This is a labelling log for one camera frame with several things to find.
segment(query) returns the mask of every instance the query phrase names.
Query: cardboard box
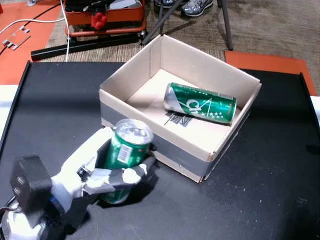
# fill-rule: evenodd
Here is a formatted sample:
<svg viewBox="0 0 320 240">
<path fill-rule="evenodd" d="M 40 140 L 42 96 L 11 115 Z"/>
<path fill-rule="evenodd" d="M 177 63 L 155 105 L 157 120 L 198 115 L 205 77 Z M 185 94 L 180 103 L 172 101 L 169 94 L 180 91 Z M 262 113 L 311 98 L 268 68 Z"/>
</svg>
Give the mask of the cardboard box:
<svg viewBox="0 0 320 240">
<path fill-rule="evenodd" d="M 168 83 L 236 97 L 231 125 L 168 116 Z M 229 147 L 259 93 L 255 77 L 169 36 L 158 36 L 110 76 L 99 90 L 102 124 L 123 118 L 145 122 L 154 132 L 156 158 L 189 177 L 206 179 Z"/>
</svg>

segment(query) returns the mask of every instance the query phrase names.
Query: brown carpet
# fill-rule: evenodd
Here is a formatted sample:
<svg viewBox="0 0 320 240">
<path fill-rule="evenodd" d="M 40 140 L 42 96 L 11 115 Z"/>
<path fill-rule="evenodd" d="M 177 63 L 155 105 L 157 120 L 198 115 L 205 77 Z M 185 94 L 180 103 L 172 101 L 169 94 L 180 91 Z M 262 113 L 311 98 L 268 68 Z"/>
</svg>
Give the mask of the brown carpet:
<svg viewBox="0 0 320 240">
<path fill-rule="evenodd" d="M 320 94 L 319 0 L 229 0 L 228 10 L 235 51 L 305 60 Z M 152 2 L 148 2 L 146 14 L 150 31 L 158 19 Z M 63 22 L 56 24 L 48 47 L 66 43 L 63 29 Z M 224 60 L 225 27 L 217 1 L 197 18 L 181 17 L 176 11 L 166 21 L 164 32 Z M 72 53 L 69 60 L 125 62 L 140 49 L 138 43 L 114 46 Z M 63 60 L 64 56 L 58 56 L 45 61 Z"/>
</svg>

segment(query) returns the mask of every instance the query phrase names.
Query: black tabletop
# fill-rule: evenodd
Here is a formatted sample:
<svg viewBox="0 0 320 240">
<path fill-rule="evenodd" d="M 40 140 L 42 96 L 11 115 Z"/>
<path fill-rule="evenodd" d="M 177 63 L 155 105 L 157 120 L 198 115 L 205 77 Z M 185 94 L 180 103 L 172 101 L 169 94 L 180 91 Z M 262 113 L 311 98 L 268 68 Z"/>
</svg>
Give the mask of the black tabletop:
<svg viewBox="0 0 320 240">
<path fill-rule="evenodd" d="M 53 176 L 101 127 L 99 85 L 121 65 L 31 64 L 0 159 L 0 206 L 12 195 L 16 157 L 40 155 Z M 261 91 L 208 180 L 195 183 L 159 163 L 126 204 L 90 204 L 66 239 L 317 239 L 320 140 L 303 81 L 247 72 L 261 79 Z"/>
</svg>

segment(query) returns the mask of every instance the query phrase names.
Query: white cable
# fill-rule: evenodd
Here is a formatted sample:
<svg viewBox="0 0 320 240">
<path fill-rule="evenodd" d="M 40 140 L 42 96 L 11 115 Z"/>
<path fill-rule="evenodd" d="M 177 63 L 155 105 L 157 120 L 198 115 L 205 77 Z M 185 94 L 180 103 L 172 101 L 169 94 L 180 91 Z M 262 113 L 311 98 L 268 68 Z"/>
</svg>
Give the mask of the white cable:
<svg viewBox="0 0 320 240">
<path fill-rule="evenodd" d="M 61 10 L 62 10 L 62 14 L 63 14 L 64 20 L 65 20 L 66 28 L 68 30 L 68 38 L 67 38 L 66 54 L 65 54 L 65 61 L 68 62 L 70 31 L 69 31 L 69 24 L 68 24 L 66 12 L 65 12 L 65 6 L 63 5 L 62 0 L 60 0 L 60 4 L 61 4 Z"/>
<path fill-rule="evenodd" d="M 42 21 L 42 20 L 36 20 L 36 19 L 19 19 L 16 21 L 13 21 L 9 25 L 7 25 L 4 29 L 0 31 L 0 34 L 2 34 L 5 30 L 7 30 L 9 27 L 11 27 L 13 24 L 19 23 L 19 22 L 36 22 L 36 23 L 42 23 L 42 24 L 49 24 L 49 23 L 57 23 L 65 20 L 64 18 L 53 20 L 53 21 Z"/>
</svg>

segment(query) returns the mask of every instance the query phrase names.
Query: green soda can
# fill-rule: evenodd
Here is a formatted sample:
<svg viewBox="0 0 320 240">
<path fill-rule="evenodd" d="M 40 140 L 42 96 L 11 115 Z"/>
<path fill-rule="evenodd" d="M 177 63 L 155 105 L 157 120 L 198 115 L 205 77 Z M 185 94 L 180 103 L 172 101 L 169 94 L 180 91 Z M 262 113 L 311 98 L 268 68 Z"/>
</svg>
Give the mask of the green soda can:
<svg viewBox="0 0 320 240">
<path fill-rule="evenodd" d="M 237 100 L 213 91 L 169 83 L 164 108 L 211 122 L 230 124 L 235 116 Z"/>
<path fill-rule="evenodd" d="M 148 152 L 154 134 L 142 121 L 122 119 L 114 128 L 114 135 L 104 164 L 105 169 L 131 168 L 142 162 Z M 110 204 L 123 203 L 130 190 L 117 190 L 103 195 Z"/>
</svg>

